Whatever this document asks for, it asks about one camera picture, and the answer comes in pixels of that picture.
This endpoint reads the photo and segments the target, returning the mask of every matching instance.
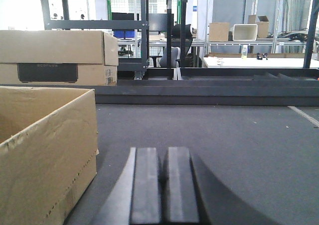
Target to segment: black label on box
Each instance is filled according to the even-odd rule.
[[[76,63],[18,63],[21,82],[70,82],[78,80]]]

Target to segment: cardboard box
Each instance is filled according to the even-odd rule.
[[[96,175],[94,91],[0,87],[0,224],[62,225]]]
[[[248,23],[249,24],[257,24],[258,31],[257,37],[258,38],[267,38],[268,31],[269,31],[269,20],[267,16],[258,16],[259,22],[256,22],[256,15],[249,15],[248,16]]]
[[[108,85],[117,50],[101,31],[0,31],[0,84]]]
[[[209,41],[227,42],[228,41],[228,22],[212,22],[209,24]]]

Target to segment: green panel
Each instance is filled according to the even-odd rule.
[[[107,11],[108,11],[108,20],[112,20],[111,0],[106,0],[106,8],[107,8]]]

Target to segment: white plastic bin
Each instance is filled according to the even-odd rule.
[[[257,24],[234,24],[233,41],[256,41]]]

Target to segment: white table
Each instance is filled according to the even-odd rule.
[[[208,68],[302,68],[303,58],[268,58],[257,60],[256,58],[223,58],[223,65],[217,64],[217,58],[204,57],[204,67]],[[319,61],[311,60],[310,68],[319,68]]]

